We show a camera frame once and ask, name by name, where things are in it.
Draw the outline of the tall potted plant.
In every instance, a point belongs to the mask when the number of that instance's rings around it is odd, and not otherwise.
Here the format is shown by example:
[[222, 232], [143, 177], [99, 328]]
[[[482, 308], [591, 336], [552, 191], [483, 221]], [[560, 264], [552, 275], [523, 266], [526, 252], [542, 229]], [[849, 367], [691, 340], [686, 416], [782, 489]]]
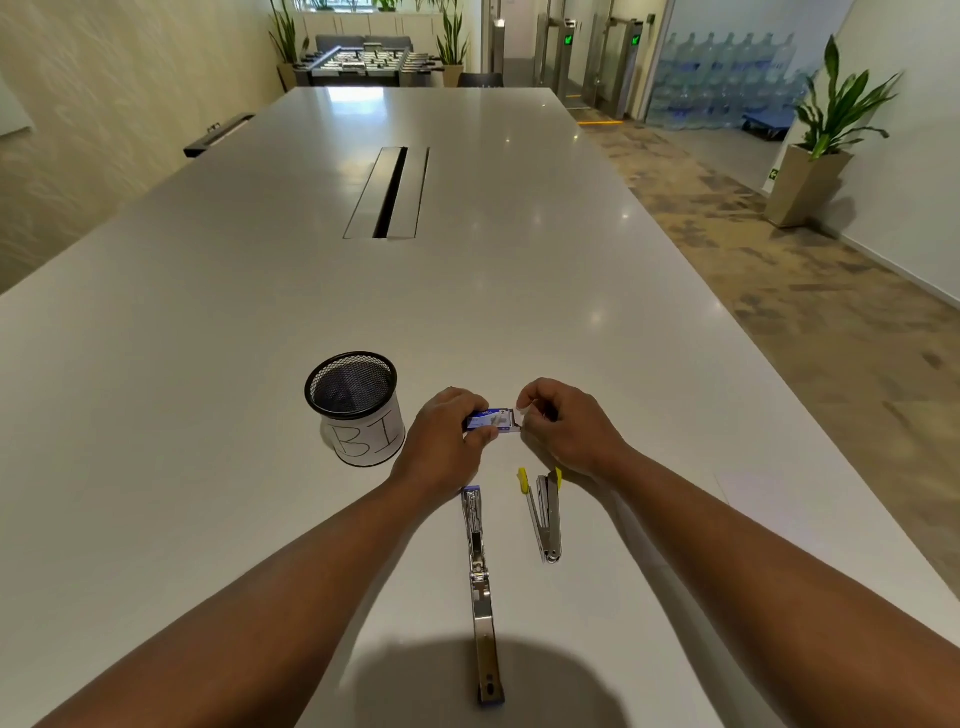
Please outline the tall potted plant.
[[470, 37], [464, 30], [464, 11], [460, 0], [433, 0], [440, 10], [441, 32], [437, 35], [438, 54], [443, 65], [443, 86], [458, 88], [470, 51]]
[[269, 0], [271, 45], [278, 56], [276, 66], [282, 90], [287, 93], [297, 87], [295, 66], [302, 61], [309, 47], [309, 38], [301, 38], [299, 21], [302, 20], [288, 0]]

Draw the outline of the black mesh cup, paper label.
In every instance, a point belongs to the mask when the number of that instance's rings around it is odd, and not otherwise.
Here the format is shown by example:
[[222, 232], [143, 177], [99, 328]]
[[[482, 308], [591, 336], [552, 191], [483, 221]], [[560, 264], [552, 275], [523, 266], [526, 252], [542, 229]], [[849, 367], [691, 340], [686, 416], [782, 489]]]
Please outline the black mesh cup, paper label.
[[309, 374], [306, 404], [320, 417], [321, 436], [344, 464], [371, 468], [400, 453], [407, 428], [398, 385], [396, 366], [365, 350], [337, 354]]

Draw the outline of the person's left forearm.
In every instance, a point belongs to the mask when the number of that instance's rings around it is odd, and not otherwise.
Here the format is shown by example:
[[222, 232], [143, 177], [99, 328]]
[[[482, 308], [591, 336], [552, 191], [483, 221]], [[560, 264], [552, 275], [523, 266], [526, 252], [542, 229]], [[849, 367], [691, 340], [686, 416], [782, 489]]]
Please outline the person's left forearm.
[[178, 618], [34, 728], [295, 724], [387, 561], [472, 476], [393, 475]]

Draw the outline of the steel turnstile gate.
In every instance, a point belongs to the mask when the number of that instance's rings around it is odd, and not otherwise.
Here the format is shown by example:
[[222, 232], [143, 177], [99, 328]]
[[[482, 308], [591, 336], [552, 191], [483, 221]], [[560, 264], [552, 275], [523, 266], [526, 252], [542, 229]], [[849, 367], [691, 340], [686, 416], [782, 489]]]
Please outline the steel turnstile gate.
[[622, 121], [627, 116], [644, 28], [641, 19], [616, 16], [603, 20], [599, 28], [588, 99], [594, 109], [610, 120]]
[[555, 18], [540, 13], [536, 20], [532, 86], [550, 89], [565, 103], [570, 83], [570, 63], [578, 23], [573, 18]]

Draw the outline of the person's left hand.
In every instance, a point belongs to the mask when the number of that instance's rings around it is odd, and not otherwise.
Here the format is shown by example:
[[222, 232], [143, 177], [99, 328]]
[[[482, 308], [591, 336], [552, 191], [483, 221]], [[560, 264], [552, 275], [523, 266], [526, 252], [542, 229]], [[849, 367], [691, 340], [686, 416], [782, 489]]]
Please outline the person's left hand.
[[423, 512], [434, 511], [477, 474], [480, 459], [464, 447], [463, 421], [489, 403], [479, 394], [449, 387], [420, 408], [409, 427], [400, 455], [390, 472], [390, 483]]

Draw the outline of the small blue staple box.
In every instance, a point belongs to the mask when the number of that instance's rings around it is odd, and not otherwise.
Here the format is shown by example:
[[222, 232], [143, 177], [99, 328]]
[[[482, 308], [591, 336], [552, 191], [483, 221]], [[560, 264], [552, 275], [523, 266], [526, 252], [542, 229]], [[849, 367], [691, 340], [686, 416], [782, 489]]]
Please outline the small blue staple box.
[[500, 433], [517, 433], [522, 430], [525, 412], [517, 408], [494, 408], [475, 411], [462, 422], [464, 433], [483, 428], [495, 428]]

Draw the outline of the stack of water bottles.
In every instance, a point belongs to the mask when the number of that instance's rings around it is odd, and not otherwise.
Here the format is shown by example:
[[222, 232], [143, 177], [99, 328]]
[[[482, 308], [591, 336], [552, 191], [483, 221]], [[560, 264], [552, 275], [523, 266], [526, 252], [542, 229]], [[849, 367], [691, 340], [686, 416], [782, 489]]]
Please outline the stack of water bottles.
[[815, 67], [795, 63], [794, 34], [775, 41], [769, 32], [718, 39], [709, 32], [663, 43], [653, 75], [644, 123], [668, 131], [740, 129], [744, 113], [794, 111], [808, 94]]

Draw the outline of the potted plant, beige square planter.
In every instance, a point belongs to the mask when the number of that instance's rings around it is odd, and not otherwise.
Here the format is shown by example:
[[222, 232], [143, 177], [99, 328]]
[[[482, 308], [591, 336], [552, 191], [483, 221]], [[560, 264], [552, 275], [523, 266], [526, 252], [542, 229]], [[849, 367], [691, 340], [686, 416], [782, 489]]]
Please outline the potted plant, beige square planter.
[[886, 129], [872, 124], [872, 118], [897, 97], [902, 73], [875, 86], [871, 86], [868, 70], [843, 78], [834, 35], [825, 44], [822, 71], [822, 94], [813, 77], [805, 78], [807, 94], [795, 105], [797, 120], [805, 131], [798, 143], [786, 148], [764, 210], [766, 220], [779, 229], [810, 223], [837, 191], [840, 176], [853, 159], [851, 149], [864, 135], [876, 134], [883, 140], [890, 137]]

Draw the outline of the foosball table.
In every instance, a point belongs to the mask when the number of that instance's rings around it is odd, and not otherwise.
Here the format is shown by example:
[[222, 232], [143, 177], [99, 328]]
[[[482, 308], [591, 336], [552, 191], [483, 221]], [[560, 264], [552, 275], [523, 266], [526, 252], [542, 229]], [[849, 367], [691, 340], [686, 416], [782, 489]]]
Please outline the foosball table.
[[378, 43], [307, 54], [292, 69], [300, 88], [441, 88], [446, 71], [438, 56]]

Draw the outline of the grey sofa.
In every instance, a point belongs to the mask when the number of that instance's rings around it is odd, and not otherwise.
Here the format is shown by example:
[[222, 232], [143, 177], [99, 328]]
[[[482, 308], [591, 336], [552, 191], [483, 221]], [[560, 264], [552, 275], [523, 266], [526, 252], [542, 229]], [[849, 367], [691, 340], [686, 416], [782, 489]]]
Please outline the grey sofa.
[[327, 53], [331, 49], [361, 48], [368, 44], [378, 44], [390, 51], [412, 51], [414, 44], [408, 35], [338, 35], [319, 33], [314, 35], [317, 53]]

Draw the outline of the long opened silver stapler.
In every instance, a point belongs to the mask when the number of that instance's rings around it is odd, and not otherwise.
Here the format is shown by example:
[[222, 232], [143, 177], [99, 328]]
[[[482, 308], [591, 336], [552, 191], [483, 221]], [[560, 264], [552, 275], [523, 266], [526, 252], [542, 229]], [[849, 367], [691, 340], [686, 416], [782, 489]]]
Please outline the long opened silver stapler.
[[478, 675], [477, 699], [481, 707], [503, 705], [505, 694], [500, 674], [495, 616], [487, 564], [482, 493], [478, 486], [461, 491], [469, 558], [469, 582]]

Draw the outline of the blue cart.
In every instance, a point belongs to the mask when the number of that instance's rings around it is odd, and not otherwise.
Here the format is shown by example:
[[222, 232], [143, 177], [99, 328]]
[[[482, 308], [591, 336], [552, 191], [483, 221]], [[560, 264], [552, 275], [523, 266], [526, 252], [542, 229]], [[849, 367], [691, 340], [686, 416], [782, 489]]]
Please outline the blue cart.
[[741, 130], [767, 141], [784, 141], [795, 118], [792, 109], [744, 112]]

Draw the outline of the person's right hand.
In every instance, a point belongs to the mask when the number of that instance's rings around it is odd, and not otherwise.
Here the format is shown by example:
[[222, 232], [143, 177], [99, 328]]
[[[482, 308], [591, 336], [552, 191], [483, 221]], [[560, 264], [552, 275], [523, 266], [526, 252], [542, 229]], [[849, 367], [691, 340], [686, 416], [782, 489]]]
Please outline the person's right hand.
[[637, 454], [597, 399], [572, 385], [538, 378], [521, 390], [516, 406], [525, 413], [542, 411], [558, 422], [558, 434], [551, 444], [540, 444], [523, 429], [522, 436], [535, 450], [582, 476], [609, 480]]

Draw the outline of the person's right forearm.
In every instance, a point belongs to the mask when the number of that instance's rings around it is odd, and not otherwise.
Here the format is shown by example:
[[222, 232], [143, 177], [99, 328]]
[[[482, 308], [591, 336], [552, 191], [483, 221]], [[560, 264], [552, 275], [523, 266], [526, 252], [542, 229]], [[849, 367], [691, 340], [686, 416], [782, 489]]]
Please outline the person's right forearm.
[[629, 445], [603, 448], [590, 473], [786, 722], [960, 728], [959, 646]]

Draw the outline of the small silver stapler, yellow tips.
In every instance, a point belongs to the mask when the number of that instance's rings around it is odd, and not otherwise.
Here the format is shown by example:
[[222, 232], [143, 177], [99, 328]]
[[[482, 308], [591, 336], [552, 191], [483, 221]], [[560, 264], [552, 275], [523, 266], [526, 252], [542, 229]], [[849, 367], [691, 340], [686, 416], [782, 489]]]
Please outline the small silver stapler, yellow tips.
[[560, 490], [563, 473], [559, 467], [554, 467], [533, 483], [526, 468], [521, 467], [517, 478], [529, 508], [541, 559], [546, 564], [556, 564], [562, 557]]

